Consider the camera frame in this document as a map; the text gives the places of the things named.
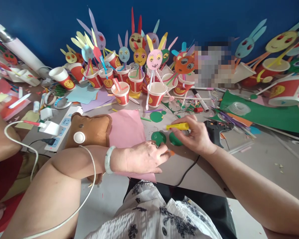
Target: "green paper circle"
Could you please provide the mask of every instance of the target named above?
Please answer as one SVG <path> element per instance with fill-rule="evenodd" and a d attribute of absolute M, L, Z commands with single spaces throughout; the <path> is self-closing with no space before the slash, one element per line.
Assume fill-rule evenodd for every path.
<path fill-rule="evenodd" d="M 162 133 L 160 131 L 156 131 L 156 132 L 152 133 L 152 136 L 150 139 L 155 140 L 157 146 L 160 146 L 161 142 L 166 143 L 166 136 L 164 133 Z"/>
<path fill-rule="evenodd" d="M 163 120 L 163 115 L 161 114 L 161 112 L 152 112 L 150 114 L 150 119 L 152 121 L 154 121 L 155 123 L 161 122 Z"/>
<path fill-rule="evenodd" d="M 176 138 L 174 132 L 169 134 L 169 140 L 175 146 L 182 146 L 183 145 L 183 143 L 178 138 Z"/>

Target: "pink rabbit face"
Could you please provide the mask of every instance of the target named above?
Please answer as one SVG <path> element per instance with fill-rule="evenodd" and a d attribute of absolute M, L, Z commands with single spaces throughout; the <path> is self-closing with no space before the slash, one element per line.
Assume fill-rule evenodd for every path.
<path fill-rule="evenodd" d="M 158 49 L 154 49 L 149 53 L 149 56 L 147 57 L 146 64 L 149 69 L 151 70 L 157 70 L 160 65 L 162 64 L 163 57 L 162 57 L 162 51 Z"/>

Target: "blue paper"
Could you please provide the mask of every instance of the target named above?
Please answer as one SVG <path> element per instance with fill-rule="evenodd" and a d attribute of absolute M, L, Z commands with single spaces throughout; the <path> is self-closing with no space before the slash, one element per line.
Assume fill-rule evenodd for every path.
<path fill-rule="evenodd" d="M 80 102 L 88 104 L 95 100 L 99 90 L 94 89 L 91 84 L 76 85 L 75 89 L 66 96 L 68 102 Z"/>

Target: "yellow glue stick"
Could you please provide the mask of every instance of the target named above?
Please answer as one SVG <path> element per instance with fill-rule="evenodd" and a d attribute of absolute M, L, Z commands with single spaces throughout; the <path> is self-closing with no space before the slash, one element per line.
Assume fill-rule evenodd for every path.
<path fill-rule="evenodd" d="M 166 126 L 166 130 L 170 130 L 171 128 L 177 128 L 179 130 L 188 130 L 188 123 L 180 123 L 180 124 L 171 124 Z"/>

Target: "bracelet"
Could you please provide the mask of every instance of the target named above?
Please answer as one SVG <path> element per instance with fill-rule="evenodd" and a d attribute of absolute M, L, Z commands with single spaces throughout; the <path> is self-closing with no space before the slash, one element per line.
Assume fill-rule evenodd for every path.
<path fill-rule="evenodd" d="M 105 167 L 105 171 L 106 171 L 107 174 L 112 174 L 113 173 L 113 171 L 111 170 L 111 167 L 110 167 L 110 159 L 111 159 L 112 151 L 115 148 L 116 148 L 115 146 L 110 147 L 107 150 L 106 155 L 105 155 L 104 167 Z"/>

